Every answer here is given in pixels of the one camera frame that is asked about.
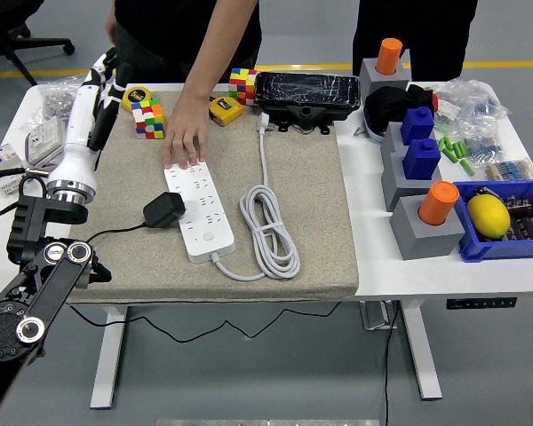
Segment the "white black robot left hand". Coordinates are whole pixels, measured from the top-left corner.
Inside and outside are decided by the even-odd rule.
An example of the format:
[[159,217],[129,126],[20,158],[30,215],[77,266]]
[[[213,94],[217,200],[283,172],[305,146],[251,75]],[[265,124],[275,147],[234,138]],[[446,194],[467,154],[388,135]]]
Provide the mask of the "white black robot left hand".
[[103,53],[78,88],[68,120],[63,158],[48,178],[50,192],[68,188],[96,190],[93,176],[119,114],[131,68],[117,64],[116,49]]

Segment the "person's left hand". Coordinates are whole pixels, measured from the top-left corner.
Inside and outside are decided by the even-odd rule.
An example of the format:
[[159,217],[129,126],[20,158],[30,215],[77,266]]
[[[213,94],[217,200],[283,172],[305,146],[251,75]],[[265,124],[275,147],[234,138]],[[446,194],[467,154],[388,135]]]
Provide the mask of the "person's left hand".
[[196,96],[183,92],[168,119],[163,140],[163,166],[181,169],[205,162],[208,153],[208,95]]

